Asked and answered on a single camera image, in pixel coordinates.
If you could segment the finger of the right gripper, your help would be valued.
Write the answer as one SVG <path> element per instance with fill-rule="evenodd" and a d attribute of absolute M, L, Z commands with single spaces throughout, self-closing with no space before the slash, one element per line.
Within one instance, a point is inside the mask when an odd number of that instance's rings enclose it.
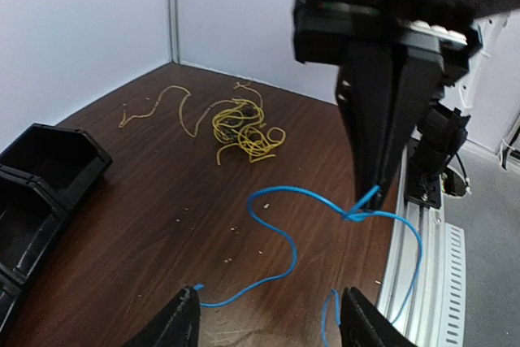
<path fill-rule="evenodd" d="M 384 201 L 397 170 L 391 135 L 396 69 L 390 46 L 351 41 L 344 48 L 336 100 L 353 152 L 358 198 L 374 186 L 374 201 Z"/>
<path fill-rule="evenodd" d="M 443 71 L 442 54 L 427 50 L 404 49 L 392 60 L 389 112 L 379 159 L 379 191 L 373 201 L 374 207 L 384 204 L 403 149 L 438 89 Z"/>

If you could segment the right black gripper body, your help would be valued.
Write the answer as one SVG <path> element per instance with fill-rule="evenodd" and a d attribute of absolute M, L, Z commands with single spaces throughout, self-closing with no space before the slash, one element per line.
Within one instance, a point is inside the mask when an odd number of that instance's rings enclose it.
<path fill-rule="evenodd" d="M 448 63 L 447 79 L 460 79 L 469 59 L 479 52 L 479 26 L 460 33 L 423 21 L 401 22 L 376 0 L 294 0 L 293 50 L 299 63 L 339 66 L 351 41 L 409 46 L 441 53 Z"/>

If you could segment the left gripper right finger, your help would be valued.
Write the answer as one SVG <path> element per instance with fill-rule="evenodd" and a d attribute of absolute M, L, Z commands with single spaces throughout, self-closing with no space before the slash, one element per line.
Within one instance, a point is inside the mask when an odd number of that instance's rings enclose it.
<path fill-rule="evenodd" d="M 416 347 L 354 287 L 342 294 L 339 329 L 343 347 Z"/>

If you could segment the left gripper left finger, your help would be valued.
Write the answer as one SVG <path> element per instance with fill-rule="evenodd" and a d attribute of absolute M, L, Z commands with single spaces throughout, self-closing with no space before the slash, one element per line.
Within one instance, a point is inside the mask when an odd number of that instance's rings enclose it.
<path fill-rule="evenodd" d="M 200 322 L 198 292 L 185 286 L 128 341 L 128 347 L 198 347 Z"/>

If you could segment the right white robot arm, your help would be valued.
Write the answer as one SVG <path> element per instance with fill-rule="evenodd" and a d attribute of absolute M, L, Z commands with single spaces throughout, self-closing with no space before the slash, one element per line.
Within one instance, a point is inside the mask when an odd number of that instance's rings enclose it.
<path fill-rule="evenodd" d="M 444 91 L 483 48 L 478 21 L 518 8 L 519 0 L 294 0 L 295 59 L 338 67 L 360 209 L 383 205 L 414 132 L 412 195 L 431 204 L 470 118 L 443 104 Z"/>

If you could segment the black three-compartment bin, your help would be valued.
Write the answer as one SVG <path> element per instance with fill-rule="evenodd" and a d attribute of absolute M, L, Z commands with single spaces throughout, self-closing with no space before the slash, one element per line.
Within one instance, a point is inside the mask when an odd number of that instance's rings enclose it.
<path fill-rule="evenodd" d="M 30 125 L 1 153 L 1 327 L 112 157 L 84 130 Z"/>

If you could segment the aluminium front rail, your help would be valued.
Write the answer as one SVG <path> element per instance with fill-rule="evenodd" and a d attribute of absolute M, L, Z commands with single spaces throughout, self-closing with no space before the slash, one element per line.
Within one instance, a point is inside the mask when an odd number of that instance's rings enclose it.
<path fill-rule="evenodd" d="M 461 346 L 466 314 L 463 229 L 447 223 L 444 207 L 406 198 L 411 140 L 401 160 L 396 213 L 377 308 L 417 346 Z"/>

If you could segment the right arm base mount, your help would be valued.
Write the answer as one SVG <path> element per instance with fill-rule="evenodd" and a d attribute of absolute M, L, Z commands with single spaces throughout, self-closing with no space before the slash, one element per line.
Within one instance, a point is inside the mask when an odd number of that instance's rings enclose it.
<path fill-rule="evenodd" d="M 412 138 L 407 147 L 404 195 L 406 201 L 439 209 L 442 195 L 454 198 L 471 195 L 470 177 L 458 153 L 455 153 L 454 158 L 459 171 L 447 164 L 438 175 L 427 174 L 413 161 L 418 144 L 419 140 Z"/>

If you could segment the right aluminium frame post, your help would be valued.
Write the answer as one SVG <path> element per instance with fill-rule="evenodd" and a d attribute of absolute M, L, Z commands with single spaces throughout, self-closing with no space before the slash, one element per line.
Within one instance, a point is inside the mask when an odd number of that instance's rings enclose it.
<path fill-rule="evenodd" d="M 172 63 L 179 63 L 180 43 L 178 27 L 178 0 L 167 0 L 167 17 L 170 59 Z"/>

